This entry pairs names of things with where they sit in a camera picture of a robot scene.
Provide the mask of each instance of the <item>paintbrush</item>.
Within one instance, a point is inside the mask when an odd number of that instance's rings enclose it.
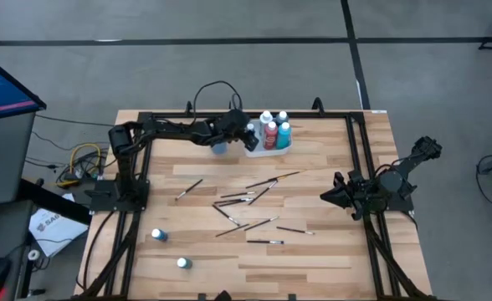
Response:
[[[253,200],[253,198],[245,198],[243,200],[238,200],[238,201],[232,201],[232,202],[227,202],[227,203],[224,203],[224,204],[220,204],[218,205],[219,207],[225,207],[225,206],[230,206],[230,205],[235,205],[235,204],[239,204],[241,202],[251,202]]]
[[[249,224],[245,224],[245,225],[242,225],[242,226],[238,226],[238,227],[236,227],[236,228],[233,228],[233,229],[231,229],[231,230],[227,230],[226,232],[222,232],[222,233],[220,233],[220,234],[217,234],[217,236],[216,236],[216,237],[222,236],[222,235],[224,235],[224,234],[228,234],[228,233],[230,233],[230,232],[233,232],[233,231],[238,230],[238,229],[240,229],[240,228],[244,228],[244,227],[246,227],[246,226],[249,226]]]
[[[283,180],[283,179],[285,179],[287,176],[296,175],[297,173],[301,173],[301,172],[302,172],[302,171],[295,171],[295,172],[291,172],[291,173],[288,173],[288,174],[285,174],[285,175],[282,175],[282,176],[276,176],[276,177],[273,177],[273,178],[268,179],[267,181],[262,181],[262,182],[260,182],[260,183],[255,183],[255,184],[253,184],[253,185],[246,186],[246,189],[248,189],[248,188],[252,188],[252,187],[256,187],[256,186],[259,186],[259,185],[263,185],[263,184],[266,184],[266,183],[270,183],[271,181]]]
[[[227,217],[229,221],[231,221],[237,226],[240,226],[240,224],[237,221],[235,221],[232,217],[230,217],[226,212],[223,212],[220,208],[216,207],[216,205],[213,204],[213,208],[216,209],[218,212],[222,213],[223,216]]]
[[[194,185],[188,187],[185,191],[181,192],[181,194],[176,197],[176,201],[179,200],[180,198],[182,198],[182,196],[186,195],[190,190],[192,190],[194,187],[199,185],[199,183],[201,183],[202,181],[203,181],[203,179],[201,179],[200,181],[197,181]]]
[[[224,197],[231,197],[231,196],[243,196],[243,195],[250,195],[250,194],[255,194],[255,191],[247,191],[247,192],[239,192],[239,193],[234,193],[226,196],[221,196],[220,198]]]
[[[265,194],[267,191],[269,191],[269,190],[270,190],[270,188],[274,187],[274,185],[276,185],[276,183],[277,183],[277,182],[278,182],[278,181],[276,180],[276,181],[274,181],[274,183],[272,183],[272,185],[270,185],[270,186],[268,186],[268,187],[264,188],[264,190],[263,190],[261,193],[259,193],[259,194],[258,194],[258,195],[257,195],[257,196],[256,196],[256,197],[255,197],[255,198],[254,198],[254,199],[253,199],[253,200],[252,200],[252,201],[248,204],[248,206],[252,205],[255,201],[257,201],[257,200],[258,200],[258,199],[259,199],[259,198],[260,198],[263,194]]]
[[[264,225],[264,224],[265,224],[265,223],[267,223],[267,222],[272,222],[273,220],[278,219],[278,218],[279,218],[279,217],[272,217],[272,218],[269,218],[269,219],[268,219],[268,220],[266,220],[266,221],[260,222],[260,223],[258,223],[258,224],[255,224],[255,225],[251,226],[251,227],[247,227],[246,229],[244,229],[244,231],[248,231],[249,229],[253,229],[253,228],[255,228],[255,227],[259,227],[259,226],[261,226],[261,225]]]
[[[298,232],[298,233],[304,233],[304,234],[309,234],[309,235],[315,235],[315,233],[314,232],[311,232],[311,231],[291,229],[291,228],[286,228],[286,227],[276,227],[276,229],[279,229],[279,230],[287,230],[287,231]]]
[[[246,241],[246,242],[252,242],[252,243],[272,243],[272,244],[284,244],[284,241]]]

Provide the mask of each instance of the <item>black wire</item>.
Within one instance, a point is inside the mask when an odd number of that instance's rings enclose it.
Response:
[[[40,239],[35,239],[36,242],[54,242],[54,243],[62,243],[62,242],[67,242],[67,241],[73,241],[74,239],[73,238],[66,238],[66,239],[62,239],[60,241],[55,241],[55,240],[52,240],[52,239],[46,239],[46,238],[40,238]],[[8,258],[15,250],[19,249],[20,247],[24,247],[27,245],[27,242],[24,242],[20,245],[18,245],[17,247],[13,248],[12,251],[8,252],[8,254],[6,254],[6,256],[4,256],[5,258]]]
[[[412,215],[410,214],[410,212],[401,212],[403,215],[405,215],[407,218],[409,218],[413,224],[415,224],[415,229],[417,231],[419,231],[419,225],[417,224],[417,221],[415,220],[415,218],[412,217]]]
[[[101,149],[102,152],[107,152],[107,149]],[[88,158],[98,157],[97,150],[91,151],[86,155],[83,155],[74,160],[73,167],[75,168],[77,165],[82,163]],[[69,166],[66,166],[62,172],[60,172],[59,176],[56,178],[56,182],[62,181],[62,177],[69,171]]]
[[[238,96],[238,108],[237,108],[237,104],[235,103],[235,96]],[[239,109],[239,110],[243,109],[243,100],[240,99],[239,94],[233,93],[233,95],[231,95],[231,103],[233,104],[234,109]]]
[[[94,250],[95,242],[97,241],[97,237],[99,236],[99,234],[103,230],[103,227],[105,226],[106,222],[109,220],[110,217],[112,217],[112,214],[114,214],[113,211],[110,212],[109,215],[107,215],[105,217],[103,222],[97,228],[97,232],[95,232],[94,238],[92,239],[92,243],[90,244],[90,248],[88,249],[88,255],[86,255],[85,270],[83,273],[83,280],[82,280],[82,283],[83,283],[82,289],[86,289],[86,284],[87,284],[86,280],[88,278],[88,266],[90,265],[90,257],[92,255],[92,251]]]
[[[213,81],[212,83],[208,83],[208,84],[204,84],[196,93],[196,96],[194,96],[194,102],[192,104],[192,113],[194,114],[194,120],[192,121],[192,123],[190,125],[194,125],[194,122],[196,122],[196,102],[197,102],[197,96],[202,92],[203,89],[209,87],[209,86],[212,86],[214,84],[226,84],[229,88],[231,88],[231,90],[238,96],[238,102],[240,103],[240,106],[242,108],[242,103],[243,103],[243,99],[240,97],[240,94],[237,92],[237,90],[230,84],[228,83],[227,81],[225,80],[217,80],[217,81]]]
[[[26,159],[33,160],[33,161],[37,161],[37,162],[54,164],[54,165],[57,165],[57,166],[67,166],[68,165],[67,163],[55,162],[55,161],[45,161],[45,160],[41,160],[41,159],[38,159],[38,158],[33,158],[31,156],[26,156],[25,158]]]
[[[378,172],[384,167],[393,167],[391,164],[382,164],[374,171],[374,177],[378,176]]]
[[[106,167],[108,167],[108,166],[111,166],[111,165],[112,165],[112,164],[114,164],[116,161],[117,161],[117,159],[114,159],[111,163],[109,163],[109,164],[107,164],[107,165],[103,166],[103,169],[105,169],[105,168],[106,168]]]
[[[47,138],[43,138],[42,136],[38,135],[38,133],[36,133],[35,131],[32,131],[32,134],[34,134],[38,139],[40,140],[43,140],[43,141],[47,141],[48,143],[52,144],[54,147],[62,150],[62,151],[72,151],[75,147],[77,146],[81,146],[81,145],[85,145],[85,144],[109,144],[109,142],[105,142],[105,141],[97,141],[97,142],[82,142],[82,143],[79,143],[77,145],[73,145],[71,146],[70,148],[67,148],[67,147],[62,147],[60,145],[57,145],[56,143],[54,143],[52,140],[50,139],[47,139]]]
[[[79,286],[79,288],[82,288],[83,291],[86,290],[86,288],[83,288],[82,284],[80,284],[80,282],[79,282],[79,275],[77,275],[77,277],[75,277],[75,283],[77,283],[77,286]]]
[[[62,122],[68,122],[68,123],[73,123],[73,124],[80,124],[80,125],[98,125],[98,126],[106,126],[106,127],[113,127],[114,126],[114,125],[107,125],[107,124],[101,124],[101,123],[96,123],[96,122],[65,120],[65,119],[60,119],[60,118],[42,116],[42,115],[38,115],[38,114],[36,114],[36,116],[39,117],[39,118],[46,119],[46,120],[62,121]]]
[[[38,167],[45,167],[45,168],[49,168],[49,169],[57,169],[57,168],[62,167],[62,166],[56,166],[55,164],[45,165],[45,164],[34,163],[34,162],[28,161],[28,160],[25,160],[25,162],[30,164],[30,165],[34,165],[34,166],[38,166]]]
[[[477,186],[479,187],[480,193],[482,194],[484,199],[492,205],[492,201],[486,196],[486,194],[484,193],[484,190],[482,190],[482,186],[480,185],[480,179],[479,179],[479,170],[480,170],[480,165],[482,164],[482,161],[484,161],[487,158],[491,158],[491,157],[492,157],[492,155],[487,155],[487,156],[483,156],[480,159],[479,164],[477,164],[476,173],[475,173],[474,177],[475,177],[475,180],[477,181]]]
[[[50,263],[51,263],[51,258],[48,258],[48,257],[40,258],[38,260],[33,261],[32,273],[36,273],[37,271],[46,270],[49,267]]]

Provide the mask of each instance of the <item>wooden tabletop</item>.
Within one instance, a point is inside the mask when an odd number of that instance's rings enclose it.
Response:
[[[138,112],[121,110],[116,124],[136,120]],[[364,114],[375,166],[393,161],[397,149],[387,114]],[[287,299],[289,293],[295,293],[297,299],[315,300],[376,297],[362,221],[354,222],[348,212],[319,198],[332,188],[334,171],[346,175],[353,169],[345,121],[293,119],[290,123],[293,146],[284,156],[248,158],[242,143],[233,143],[225,155],[216,156],[209,147],[189,141],[153,142],[148,174],[151,194],[138,232],[129,299],[196,299],[198,293],[206,293],[211,299],[224,289],[234,299]],[[358,126],[355,131],[361,169],[366,171]],[[280,181],[252,206],[223,207],[241,223],[276,216],[278,220],[247,232],[238,230],[215,237],[235,227],[211,207],[219,196],[246,191],[247,185],[292,171],[302,172]],[[117,167],[111,166],[106,177],[114,178],[116,172]],[[199,179],[203,179],[199,186],[174,201]],[[266,186],[254,190],[260,192]],[[106,215],[94,216],[87,242],[91,242]],[[415,226],[397,212],[387,212],[386,219],[396,260],[418,288],[431,293]],[[110,258],[116,221],[117,214],[97,238],[89,280]],[[286,232],[276,226],[308,230],[315,235]],[[152,238],[154,228],[168,232],[168,241]],[[246,243],[255,239],[283,240],[284,245]],[[192,269],[178,268],[180,257],[190,258]],[[387,268],[379,258],[389,293]],[[116,293],[124,263],[118,267]]]

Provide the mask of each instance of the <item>small paint pot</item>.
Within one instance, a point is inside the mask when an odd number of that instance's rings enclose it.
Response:
[[[228,151],[228,143],[222,142],[211,146],[214,155],[223,155]]]
[[[179,258],[177,260],[177,266],[179,268],[190,269],[192,267],[192,260],[188,258]]]
[[[168,239],[168,234],[161,229],[153,229],[153,231],[151,231],[151,235],[153,238],[160,240],[161,242],[165,242]]]

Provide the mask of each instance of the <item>yellow cable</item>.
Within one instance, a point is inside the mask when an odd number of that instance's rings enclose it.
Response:
[[[83,145],[79,145],[77,147],[75,147],[75,149],[71,152],[71,159],[69,160],[69,172],[73,173],[73,161],[74,161],[74,158],[75,158],[75,155],[77,154],[77,151],[79,151],[81,148],[83,147],[86,147],[86,146],[91,146],[91,147],[94,147],[96,150],[97,150],[97,166],[100,165],[100,162],[101,162],[101,148],[99,148],[99,146],[97,146],[96,144],[94,143],[86,143],[86,144],[83,144]]]

